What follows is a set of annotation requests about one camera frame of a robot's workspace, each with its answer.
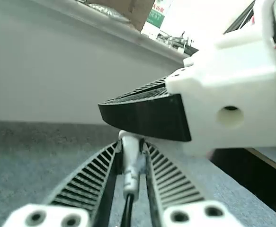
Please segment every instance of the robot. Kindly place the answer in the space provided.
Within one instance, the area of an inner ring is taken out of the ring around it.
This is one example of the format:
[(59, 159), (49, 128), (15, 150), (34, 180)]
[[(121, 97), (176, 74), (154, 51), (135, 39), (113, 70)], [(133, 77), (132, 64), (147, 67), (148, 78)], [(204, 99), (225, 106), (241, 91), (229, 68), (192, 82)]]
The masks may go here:
[(124, 174), (120, 227), (130, 227), (145, 173), (154, 227), (242, 227), (156, 144), (173, 141), (183, 159), (216, 148), (276, 146), (273, 3), (256, 0), (254, 25), (222, 35), (169, 76), (99, 104), (103, 120), (121, 129), (118, 140), (79, 166), (42, 205), (14, 211), (3, 226), (108, 226), (116, 176)]

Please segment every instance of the green label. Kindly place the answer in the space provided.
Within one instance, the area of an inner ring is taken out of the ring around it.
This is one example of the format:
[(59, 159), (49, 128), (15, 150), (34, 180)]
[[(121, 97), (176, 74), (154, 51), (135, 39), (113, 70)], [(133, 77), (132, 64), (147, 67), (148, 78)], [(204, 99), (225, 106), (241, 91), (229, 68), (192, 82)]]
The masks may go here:
[(151, 23), (152, 25), (155, 25), (156, 27), (160, 28), (164, 18), (165, 17), (161, 13), (152, 9), (148, 15), (148, 18), (146, 21), (148, 23)]

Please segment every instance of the white wall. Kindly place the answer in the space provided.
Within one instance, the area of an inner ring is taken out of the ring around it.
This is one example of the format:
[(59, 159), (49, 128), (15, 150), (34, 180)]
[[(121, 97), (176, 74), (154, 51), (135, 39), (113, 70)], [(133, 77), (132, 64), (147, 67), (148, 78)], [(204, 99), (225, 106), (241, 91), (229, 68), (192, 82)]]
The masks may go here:
[(170, 58), (141, 47), (135, 33), (130, 43), (68, 13), (0, 0), (0, 120), (103, 123), (97, 103), (182, 67), (185, 56), (163, 45), (150, 40)]

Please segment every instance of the black cable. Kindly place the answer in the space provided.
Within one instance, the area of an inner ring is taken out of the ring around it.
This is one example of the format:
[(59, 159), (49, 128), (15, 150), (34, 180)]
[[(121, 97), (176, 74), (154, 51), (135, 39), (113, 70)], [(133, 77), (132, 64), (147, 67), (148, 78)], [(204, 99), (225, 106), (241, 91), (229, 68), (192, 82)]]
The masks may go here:
[(134, 195), (128, 194), (125, 201), (125, 206), (123, 210), (123, 216), (120, 227), (130, 227), (132, 221), (132, 210), (134, 203)]

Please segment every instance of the white plastic bracket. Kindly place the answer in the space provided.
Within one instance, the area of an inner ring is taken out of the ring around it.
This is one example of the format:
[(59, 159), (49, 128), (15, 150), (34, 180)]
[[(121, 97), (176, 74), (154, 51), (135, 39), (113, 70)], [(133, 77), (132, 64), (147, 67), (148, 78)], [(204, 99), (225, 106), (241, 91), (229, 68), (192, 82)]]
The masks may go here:
[(169, 207), (163, 214), (164, 227), (243, 227), (217, 201), (203, 201)]
[(27, 204), (11, 213), (3, 227), (91, 227), (86, 210)]
[(276, 51), (264, 31), (255, 24), (222, 35), (165, 79), (182, 96), (192, 138), (184, 152), (276, 146)]

